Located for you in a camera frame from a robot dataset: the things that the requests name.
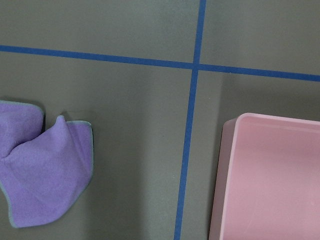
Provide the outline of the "pink plastic bin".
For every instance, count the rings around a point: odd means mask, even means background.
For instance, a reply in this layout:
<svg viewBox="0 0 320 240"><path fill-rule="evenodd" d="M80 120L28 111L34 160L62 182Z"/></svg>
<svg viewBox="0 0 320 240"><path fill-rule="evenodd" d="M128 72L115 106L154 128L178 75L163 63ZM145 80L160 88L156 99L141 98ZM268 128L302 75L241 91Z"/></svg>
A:
<svg viewBox="0 0 320 240"><path fill-rule="evenodd" d="M320 237L320 124L244 113L222 128L211 240Z"/></svg>

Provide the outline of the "purple microfiber cloth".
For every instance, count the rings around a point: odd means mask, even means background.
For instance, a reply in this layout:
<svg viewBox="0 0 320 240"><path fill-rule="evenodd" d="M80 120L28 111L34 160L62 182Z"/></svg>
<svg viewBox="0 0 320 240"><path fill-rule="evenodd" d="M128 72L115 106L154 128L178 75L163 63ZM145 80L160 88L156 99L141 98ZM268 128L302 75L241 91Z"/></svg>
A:
<svg viewBox="0 0 320 240"><path fill-rule="evenodd" d="M14 228L58 220L93 175L91 124L59 115L43 130L44 118L36 105L0 102L0 188Z"/></svg>

